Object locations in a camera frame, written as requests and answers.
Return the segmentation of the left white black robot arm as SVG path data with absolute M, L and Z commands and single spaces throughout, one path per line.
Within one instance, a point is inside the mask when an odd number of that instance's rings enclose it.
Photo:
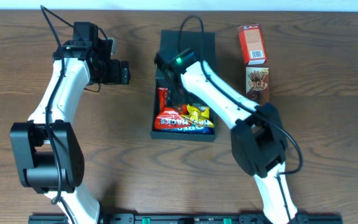
M 53 73 L 36 110 L 10 130 L 20 183 L 51 199 L 62 214 L 35 214 L 29 223 L 115 223 L 83 183 L 85 159 L 73 130 L 83 90 L 127 85 L 127 61 L 112 59 L 115 41 L 90 22 L 72 24 L 73 38 L 53 53 Z

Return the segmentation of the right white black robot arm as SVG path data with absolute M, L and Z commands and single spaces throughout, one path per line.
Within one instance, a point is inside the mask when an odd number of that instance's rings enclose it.
M 156 54 L 154 64 L 175 99 L 185 101 L 193 95 L 224 121 L 231 132 L 232 155 L 256 181 L 267 220 L 293 222 L 298 210 L 285 178 L 285 151 L 294 140 L 284 130 L 278 110 L 242 96 L 190 49 L 173 58 Z

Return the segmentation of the blue Oreo cookie pack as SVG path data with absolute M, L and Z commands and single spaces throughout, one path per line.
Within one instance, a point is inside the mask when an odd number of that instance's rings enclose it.
M 168 132 L 168 133 L 182 133 L 182 134 L 212 134 L 214 128 L 191 125 L 182 128 L 165 128 L 165 129 L 161 129 L 160 131 Z

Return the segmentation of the black gift box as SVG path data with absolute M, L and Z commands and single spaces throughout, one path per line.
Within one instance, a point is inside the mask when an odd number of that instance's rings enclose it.
M 200 32 L 177 30 L 162 30 L 160 36 L 159 52 L 166 58 L 173 58 L 178 55 L 178 46 L 182 50 L 190 48 L 195 52 L 200 51 Z M 216 49 L 215 49 L 215 33 L 205 32 L 203 35 L 203 58 L 208 62 L 208 65 L 214 70 L 217 70 L 216 63 Z M 152 122 L 159 113 L 159 99 L 157 88 L 166 88 L 167 84 L 164 80 L 163 74 L 157 70 L 155 72 L 155 94 L 154 94 L 154 110 Z M 169 139 L 182 141 L 202 141 L 213 142 L 216 139 L 216 129 L 212 134 L 182 134 L 182 133 L 168 133 L 151 128 L 150 137 L 152 139 Z

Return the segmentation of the yellow Hacks candy bag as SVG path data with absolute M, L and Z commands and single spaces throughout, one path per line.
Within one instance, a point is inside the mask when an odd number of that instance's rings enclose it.
M 199 127 L 214 128 L 214 123 L 210 120 L 210 108 L 208 106 L 186 106 L 188 114 L 180 116 Z

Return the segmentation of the red Hacks candy bag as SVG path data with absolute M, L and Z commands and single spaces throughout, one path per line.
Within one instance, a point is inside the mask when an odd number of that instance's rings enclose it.
M 169 97 L 167 88 L 157 88 L 159 99 L 159 113 L 155 117 L 154 129 L 175 129 L 190 126 L 190 123 L 182 117 L 187 115 L 186 104 L 174 104 Z

